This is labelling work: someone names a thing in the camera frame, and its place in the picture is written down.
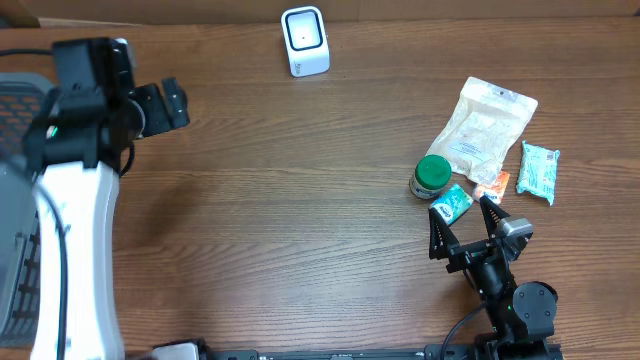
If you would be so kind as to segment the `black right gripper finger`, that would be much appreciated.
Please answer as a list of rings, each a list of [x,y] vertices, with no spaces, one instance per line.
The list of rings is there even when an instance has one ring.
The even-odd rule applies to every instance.
[[[510,217],[506,211],[495,204],[487,195],[479,199],[487,234],[490,238],[496,235],[496,229],[502,219]]]
[[[451,250],[459,246],[458,239],[435,208],[429,209],[429,222],[429,258],[437,260],[448,258]]]

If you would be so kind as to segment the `orange Kleenex tissue pack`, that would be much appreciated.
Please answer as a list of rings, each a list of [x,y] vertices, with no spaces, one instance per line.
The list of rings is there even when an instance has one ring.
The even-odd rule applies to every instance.
[[[479,201],[483,196],[487,196],[495,204],[500,205],[503,201],[509,179],[510,174],[506,171],[501,171],[491,185],[477,184],[472,193],[473,199]]]

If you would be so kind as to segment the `small teal tissue pack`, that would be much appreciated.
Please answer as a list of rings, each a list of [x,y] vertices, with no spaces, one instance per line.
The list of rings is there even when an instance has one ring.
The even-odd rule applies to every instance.
[[[430,208],[435,209],[447,225],[451,225],[471,208],[473,202],[473,198],[462,187],[453,184]]]

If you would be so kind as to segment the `green wet wipes pack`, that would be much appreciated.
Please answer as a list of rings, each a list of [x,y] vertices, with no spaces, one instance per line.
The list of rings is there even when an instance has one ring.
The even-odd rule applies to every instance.
[[[555,200],[559,150],[549,150],[522,141],[522,158],[516,191],[543,198],[552,206]]]

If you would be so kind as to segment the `green lidded jar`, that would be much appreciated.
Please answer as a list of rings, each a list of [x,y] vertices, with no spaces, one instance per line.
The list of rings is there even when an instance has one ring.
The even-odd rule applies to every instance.
[[[416,165],[409,189],[418,198],[438,197],[452,176],[450,163],[440,155],[426,155]]]

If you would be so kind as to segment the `brown snack packet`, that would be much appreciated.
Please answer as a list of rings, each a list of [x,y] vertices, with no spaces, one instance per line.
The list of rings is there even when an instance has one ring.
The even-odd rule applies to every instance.
[[[453,172],[470,181],[491,185],[537,107],[534,98],[470,77],[427,153],[445,158]]]

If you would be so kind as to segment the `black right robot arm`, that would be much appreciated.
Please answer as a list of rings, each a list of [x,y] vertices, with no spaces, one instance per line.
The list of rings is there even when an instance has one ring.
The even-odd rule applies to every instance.
[[[533,225],[486,196],[480,207],[488,237],[469,244],[458,241],[436,209],[429,210],[429,258],[446,259],[449,273],[461,271],[481,304],[453,326],[438,350],[425,353],[439,359],[560,359],[561,347],[547,341],[555,333],[556,290],[539,281],[519,284],[510,269],[528,245]],[[476,336],[460,350],[451,348],[457,331],[482,311],[493,331]]]

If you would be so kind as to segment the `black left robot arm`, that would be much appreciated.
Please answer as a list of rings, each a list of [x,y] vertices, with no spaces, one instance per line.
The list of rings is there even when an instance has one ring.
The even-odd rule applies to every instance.
[[[23,137],[40,230],[33,359],[123,359],[112,231],[123,151],[190,122],[173,77],[136,85],[123,38],[55,42],[58,84]]]

